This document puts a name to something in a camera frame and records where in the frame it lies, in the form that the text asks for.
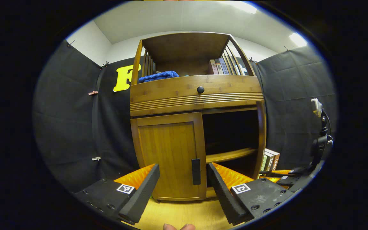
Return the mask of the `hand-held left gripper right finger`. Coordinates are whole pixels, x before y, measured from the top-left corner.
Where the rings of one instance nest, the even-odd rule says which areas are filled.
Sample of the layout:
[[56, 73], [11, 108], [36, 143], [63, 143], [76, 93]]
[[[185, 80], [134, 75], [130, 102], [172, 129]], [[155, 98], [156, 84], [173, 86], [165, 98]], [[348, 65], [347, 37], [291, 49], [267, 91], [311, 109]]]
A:
[[251, 180], [216, 163], [207, 169], [227, 221], [234, 226], [266, 215], [294, 194], [269, 178]]

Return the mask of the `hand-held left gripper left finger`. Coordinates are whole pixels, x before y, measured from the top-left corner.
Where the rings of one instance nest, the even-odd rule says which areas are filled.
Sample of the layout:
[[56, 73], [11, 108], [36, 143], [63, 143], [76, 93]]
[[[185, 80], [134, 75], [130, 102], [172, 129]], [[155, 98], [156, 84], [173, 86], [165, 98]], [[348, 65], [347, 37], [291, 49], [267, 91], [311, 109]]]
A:
[[151, 164], [119, 179], [100, 179], [74, 196], [108, 220], [134, 225], [141, 219], [159, 177], [159, 165]]

